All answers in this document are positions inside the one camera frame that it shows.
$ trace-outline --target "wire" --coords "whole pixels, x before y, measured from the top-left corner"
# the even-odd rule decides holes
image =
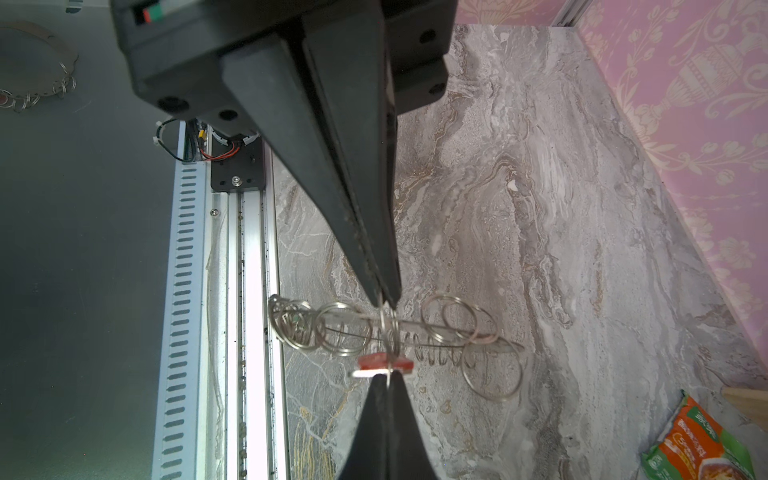
[[[166,146],[165,143],[163,143],[163,130],[165,129],[165,126],[175,121],[178,121],[178,118],[171,118],[169,120],[166,120],[160,123],[157,126],[157,130],[155,131],[155,143],[160,145],[170,156],[172,156],[178,161],[182,161],[184,163],[194,162],[194,160],[186,160],[184,158],[179,158],[173,151],[170,150],[170,148]],[[242,146],[240,145],[240,142],[232,141],[232,148],[230,148],[228,152],[221,155],[217,155],[217,156],[209,155],[205,153],[203,146],[198,142],[197,137],[195,137],[194,134],[192,133],[193,130],[196,130],[196,128],[192,128],[192,129],[187,128],[186,131],[184,132],[187,137],[187,143],[190,146],[197,145],[197,149],[200,151],[200,154],[202,155],[204,161],[221,161],[221,160],[226,160],[227,158],[232,158],[242,148]]]
[[[155,138],[157,139],[155,140],[155,143],[160,145],[166,152],[168,152],[170,156],[172,156],[176,160],[183,161],[184,163],[189,163],[189,161],[184,160],[183,158],[177,157],[176,154],[170,151],[170,148],[166,147],[165,144],[163,143],[163,130],[165,129],[165,126],[175,121],[178,121],[178,118],[171,118],[170,120],[166,120],[157,126],[157,130],[155,131],[155,134],[154,134]]]

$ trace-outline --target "red wire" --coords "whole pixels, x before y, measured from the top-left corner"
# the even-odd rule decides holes
[[[240,151],[240,147],[235,148],[234,143],[232,143],[232,148],[226,152],[225,154],[221,154],[218,157],[213,157],[203,151],[203,148],[200,147],[200,153],[205,157],[206,161],[218,161],[218,160],[225,160],[230,157],[234,157],[234,155]]]

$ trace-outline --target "black metal bracket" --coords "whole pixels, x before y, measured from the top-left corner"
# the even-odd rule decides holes
[[[229,150],[216,141],[213,143],[212,155]],[[214,192],[247,192],[263,190],[265,186],[264,141],[261,137],[243,146],[234,156],[211,162],[210,187]]]

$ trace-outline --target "gray metal wall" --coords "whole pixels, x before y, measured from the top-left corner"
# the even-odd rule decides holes
[[[64,3],[0,5],[80,52],[75,92],[0,110],[0,478],[148,478],[174,161],[109,11]]]

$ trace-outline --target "slotted metal panel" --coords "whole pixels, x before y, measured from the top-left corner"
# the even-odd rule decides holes
[[[152,480],[194,477],[206,187],[204,165],[176,163]]]

